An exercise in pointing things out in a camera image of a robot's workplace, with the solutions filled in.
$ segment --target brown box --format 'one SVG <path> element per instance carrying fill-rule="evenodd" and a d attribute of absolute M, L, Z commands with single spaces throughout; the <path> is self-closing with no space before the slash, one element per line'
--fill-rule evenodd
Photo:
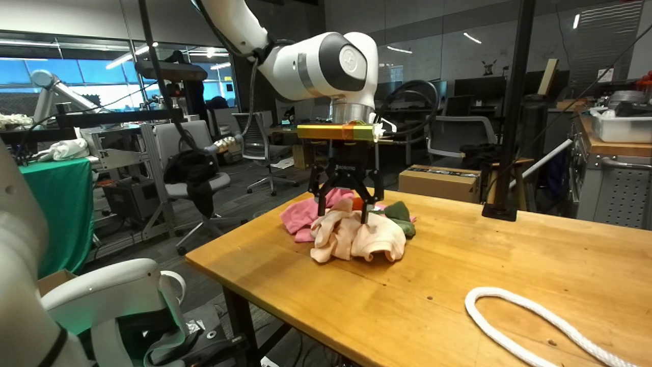
<path fill-rule="evenodd" d="M 411 164 L 400 172 L 400 192 L 480 201 L 482 171 Z"/>

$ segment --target green cloth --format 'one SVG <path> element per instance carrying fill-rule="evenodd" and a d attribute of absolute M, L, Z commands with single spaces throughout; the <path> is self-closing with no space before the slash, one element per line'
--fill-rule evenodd
<path fill-rule="evenodd" d="M 386 215 L 392 218 L 395 223 L 400 223 L 405 231 L 405 238 L 417 237 L 414 222 L 410 218 L 410 209 L 403 201 L 395 201 L 386 208 Z"/>
<path fill-rule="evenodd" d="M 49 242 L 40 276 L 76 270 L 95 238 L 95 185 L 88 158 L 21 166 L 48 219 Z"/>

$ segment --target pink cloth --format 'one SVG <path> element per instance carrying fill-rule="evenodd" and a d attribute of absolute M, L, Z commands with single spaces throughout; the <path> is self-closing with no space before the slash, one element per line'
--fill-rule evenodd
<path fill-rule="evenodd" d="M 352 189 L 349 188 L 334 188 L 327 193 L 327 206 L 328 208 L 341 208 L 350 209 L 352 206 Z M 297 240 L 297 242 L 313 242 L 313 222 L 318 218 L 318 201 L 314 198 L 297 201 L 290 206 L 283 213 L 283 226 L 285 230 Z"/>
<path fill-rule="evenodd" d="M 360 209 L 328 209 L 314 223 L 314 247 L 310 256 L 317 263 L 328 263 L 332 256 L 364 256 L 375 261 L 386 256 L 390 263 L 403 258 L 405 234 L 400 223 L 383 213 L 369 212 L 368 223 L 360 223 Z"/>

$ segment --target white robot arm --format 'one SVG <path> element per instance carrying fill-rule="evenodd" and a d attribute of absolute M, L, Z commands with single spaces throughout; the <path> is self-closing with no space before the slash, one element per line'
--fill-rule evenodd
<path fill-rule="evenodd" d="M 332 97 L 336 121 L 373 121 L 377 45 L 364 33 L 323 33 L 273 45 L 244 0 L 196 0 L 212 26 L 288 100 Z"/>
<path fill-rule="evenodd" d="M 70 100 L 73 106 L 77 106 L 84 111 L 101 111 L 103 110 L 101 106 L 97 106 L 88 97 L 70 89 L 57 76 L 53 76 L 48 68 L 34 68 L 31 80 L 37 87 L 43 87 L 40 93 L 34 115 L 33 115 L 34 123 L 42 123 L 51 115 L 55 91 L 62 93 L 65 100 Z"/>

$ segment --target white rope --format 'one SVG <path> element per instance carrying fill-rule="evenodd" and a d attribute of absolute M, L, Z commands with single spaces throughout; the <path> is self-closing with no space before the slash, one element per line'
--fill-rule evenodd
<path fill-rule="evenodd" d="M 557 316 L 555 312 L 547 309 L 545 306 L 522 298 L 518 294 L 512 294 L 508 289 L 502 288 L 475 288 L 466 294 L 465 298 L 465 307 L 466 314 L 473 318 L 473 321 L 491 339 L 495 340 L 500 346 L 508 349 L 512 354 L 515 354 L 518 358 L 522 358 L 528 364 L 536 364 L 536 367 L 555 367 L 555 363 L 531 353 L 528 349 L 524 349 L 522 344 L 514 342 L 512 339 L 508 339 L 503 332 L 500 332 L 497 328 L 493 328 L 486 316 L 478 309 L 475 301 L 482 298 L 502 298 L 505 301 L 518 304 L 535 314 L 539 314 L 541 318 L 545 318 L 547 321 L 551 321 L 553 326 L 557 326 L 561 332 L 564 332 L 575 344 L 578 344 L 581 349 L 585 349 L 590 354 L 594 354 L 598 361 L 610 364 L 610 367 L 635 367 L 631 363 L 604 350 L 602 346 L 594 344 L 588 336 L 584 336 L 575 326 L 570 326 L 567 320 L 563 320 L 561 316 Z"/>

